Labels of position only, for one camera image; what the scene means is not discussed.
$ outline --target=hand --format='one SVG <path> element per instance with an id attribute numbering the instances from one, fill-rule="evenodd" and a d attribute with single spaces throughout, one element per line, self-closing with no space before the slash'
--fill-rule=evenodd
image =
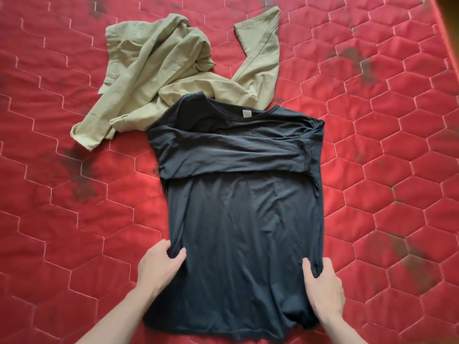
<path id="1" fill-rule="evenodd" d="M 307 298 L 322 324 L 336 317 L 342 318 L 344 303 L 346 302 L 341 279 L 336 276 L 331 259 L 325 257 L 323 262 L 322 273 L 318 278 L 314 278 L 309 260 L 303 259 Z"/>
<path id="2" fill-rule="evenodd" d="M 139 263 L 139 277 L 136 289 L 145 292 L 151 302 L 172 281 L 186 258 L 182 248 L 175 258 L 169 258 L 167 251 L 170 240 L 161 240 L 150 248 Z"/>

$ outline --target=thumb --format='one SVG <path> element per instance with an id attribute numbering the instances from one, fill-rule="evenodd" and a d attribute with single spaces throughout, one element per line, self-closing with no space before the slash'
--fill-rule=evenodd
<path id="1" fill-rule="evenodd" d="M 180 266 L 183 264 L 184 260 L 186 258 L 186 248 L 181 248 L 179 254 L 172 260 L 174 261 L 175 266 L 177 267 L 177 270 L 180 268 Z"/>
<path id="2" fill-rule="evenodd" d="M 303 276 L 305 284 L 314 280 L 313 272 L 311 271 L 311 263 L 307 258 L 303 258 Z"/>

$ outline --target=red quilted mattress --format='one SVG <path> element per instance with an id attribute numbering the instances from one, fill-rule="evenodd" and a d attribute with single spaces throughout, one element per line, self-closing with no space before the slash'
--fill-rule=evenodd
<path id="1" fill-rule="evenodd" d="M 98 99 L 106 26 L 181 13 L 231 77 L 245 59 L 233 23 L 270 5 L 274 102 L 326 121 L 324 250 L 346 320 L 370 344 L 458 335 L 459 84 L 429 0 L 1 0 L 1 344 L 76 342 L 169 236 L 144 133 L 91 153 L 69 137 Z M 133 342 L 226 343 L 143 326 Z"/>

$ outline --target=black t-shirt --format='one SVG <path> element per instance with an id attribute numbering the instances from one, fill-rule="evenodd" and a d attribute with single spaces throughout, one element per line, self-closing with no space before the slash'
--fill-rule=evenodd
<path id="1" fill-rule="evenodd" d="M 301 262 L 322 271 L 324 121 L 183 96 L 148 130 L 185 263 L 144 316 L 171 333 L 282 340 L 316 325 Z"/>

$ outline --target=forearm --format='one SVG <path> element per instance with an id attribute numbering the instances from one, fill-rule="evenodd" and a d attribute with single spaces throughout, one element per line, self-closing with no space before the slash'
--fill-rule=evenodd
<path id="1" fill-rule="evenodd" d="M 128 344 L 151 302 L 151 294 L 133 289 L 77 344 Z"/>
<path id="2" fill-rule="evenodd" d="M 342 317 L 325 317 L 321 323 L 333 344 L 367 344 Z"/>

